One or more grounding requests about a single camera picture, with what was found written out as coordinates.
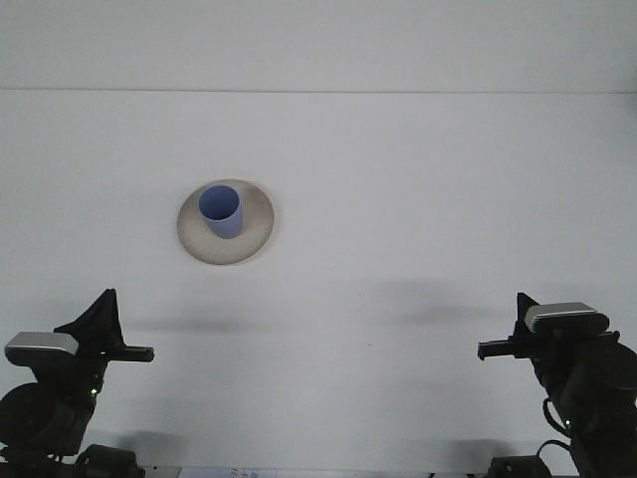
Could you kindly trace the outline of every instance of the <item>black cable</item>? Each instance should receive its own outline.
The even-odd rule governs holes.
[[[566,443],[564,443],[563,441],[559,441],[559,440],[547,440],[545,441],[538,449],[537,449],[537,453],[535,454],[535,456],[537,458],[539,458],[539,454],[541,453],[541,451],[544,449],[545,446],[548,445],[556,445],[560,448],[563,448],[564,450],[570,452],[570,446],[568,446]]]
[[[568,430],[564,428],[563,426],[561,426],[559,423],[557,423],[557,421],[555,421],[555,419],[551,416],[550,410],[548,409],[549,402],[550,402],[550,398],[545,398],[544,402],[541,404],[541,409],[544,412],[544,418],[546,418],[546,421],[548,422],[550,426],[553,427],[554,430],[558,431],[559,433],[564,435],[566,438],[570,438],[570,433],[568,433]]]
[[[547,440],[547,441],[545,441],[542,445],[539,446],[539,448],[537,449],[537,453],[535,454],[535,461],[533,462],[533,473],[532,473],[532,477],[533,478],[535,478],[535,473],[536,473],[536,470],[537,470],[537,463],[539,461],[541,461],[541,458],[539,458],[539,454],[544,449],[544,447],[548,446],[548,445],[556,445],[556,446],[559,446],[560,448],[563,448],[564,450],[570,452],[570,447],[566,443],[564,443],[563,441],[559,441],[559,440]]]

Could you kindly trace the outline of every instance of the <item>cable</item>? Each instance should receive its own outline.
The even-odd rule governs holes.
[[[548,445],[555,445],[558,446],[560,448],[563,448],[564,450],[570,452],[570,446],[568,446],[566,443],[564,443],[563,441],[559,441],[559,440],[547,440],[545,441],[538,449],[537,449],[537,453],[535,454],[535,456],[537,458],[539,458],[539,454],[541,453],[541,451]]]
[[[549,402],[550,402],[550,398],[545,398],[541,404],[541,409],[544,412],[544,418],[546,418],[546,421],[548,422],[548,424],[552,426],[553,429],[555,429],[555,431],[558,431],[559,433],[564,435],[566,438],[570,438],[570,433],[568,433],[568,430],[564,428],[563,426],[561,426],[559,423],[557,423],[557,421],[551,416],[550,410],[548,409]]]
[[[533,478],[535,478],[535,476],[536,476],[537,463],[541,462],[542,464],[544,464],[544,462],[541,461],[541,458],[539,457],[539,454],[548,445],[556,445],[556,446],[559,446],[560,448],[563,448],[564,450],[570,452],[570,447],[566,443],[564,443],[563,441],[559,441],[559,440],[547,440],[547,441],[545,441],[542,445],[539,446],[539,448],[537,449],[537,453],[535,454],[535,461],[533,462],[533,473],[532,473],[532,477]]]

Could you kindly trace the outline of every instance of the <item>white tabletop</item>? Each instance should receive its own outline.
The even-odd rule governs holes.
[[[553,437],[531,365],[476,357],[516,292],[585,302],[637,345],[636,96],[4,92],[0,112],[2,336],[115,287],[124,338],[155,347],[110,365],[85,444],[486,471]],[[221,177],[276,209],[239,266],[177,239]],[[1,389],[29,379],[2,363]]]

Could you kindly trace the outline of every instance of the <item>white wall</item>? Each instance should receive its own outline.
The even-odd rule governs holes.
[[[589,23],[568,33],[551,30],[573,42],[580,73],[559,62],[572,75],[556,77],[538,61],[528,79],[539,83],[515,73],[528,51],[516,39],[532,42],[513,26],[497,42],[508,53],[491,59],[496,68],[485,72],[461,48],[444,61],[465,65],[462,73],[432,70],[433,83],[394,67],[368,80],[380,66],[362,38],[357,51],[369,56],[352,63],[345,49],[340,63],[342,42],[301,27],[313,39],[300,47],[321,52],[336,74],[305,70],[290,82],[282,65],[300,57],[282,53],[283,63],[260,67],[268,57],[246,60],[230,25],[205,31],[227,57],[219,50],[203,70],[179,68],[198,58],[202,12],[216,19],[217,8],[224,18],[261,12],[275,26],[307,15],[316,28],[357,24],[365,12],[389,32],[380,38],[402,38],[403,22],[420,35],[410,22],[431,21],[426,6],[441,20],[438,33],[422,35],[443,42],[456,25],[445,15],[468,15],[461,2],[411,5],[417,14],[393,3],[67,5],[2,4],[15,20],[0,15],[5,87],[400,91],[440,81],[467,91],[634,91],[634,65],[621,54],[637,43],[625,30],[634,3],[488,2],[466,18],[484,24],[472,38],[495,42],[494,9],[522,23],[522,12],[553,19],[551,9],[565,5],[564,18],[586,14]],[[321,20],[325,5],[340,15]],[[621,49],[600,50],[591,63],[583,39],[602,25],[604,48]],[[138,36],[126,36],[136,27]],[[270,52],[283,41],[276,28],[245,31]],[[344,42],[351,30],[338,32]],[[185,53],[170,55],[157,39]],[[551,56],[562,44],[532,45]],[[126,59],[124,50],[151,55]],[[207,76],[217,64],[231,73]],[[504,71],[513,73],[494,73]],[[0,333],[50,330],[115,287],[127,341],[155,346],[156,360],[109,367],[86,444],[132,448],[142,463],[485,471],[491,456],[533,453],[553,437],[530,364],[476,357],[478,341],[511,332],[517,291],[586,302],[637,346],[636,126],[635,95],[4,90]],[[276,207],[270,244],[241,266],[199,263],[176,237],[183,200],[221,177],[261,184]],[[30,379],[0,366],[2,390]],[[553,472],[572,472],[561,452],[546,456]]]
[[[0,86],[635,92],[632,0],[3,1]]]

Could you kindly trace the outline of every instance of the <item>blue cup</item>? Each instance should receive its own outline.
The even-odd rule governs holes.
[[[212,232],[224,239],[241,234],[243,204],[234,187],[215,184],[199,197],[199,212]]]

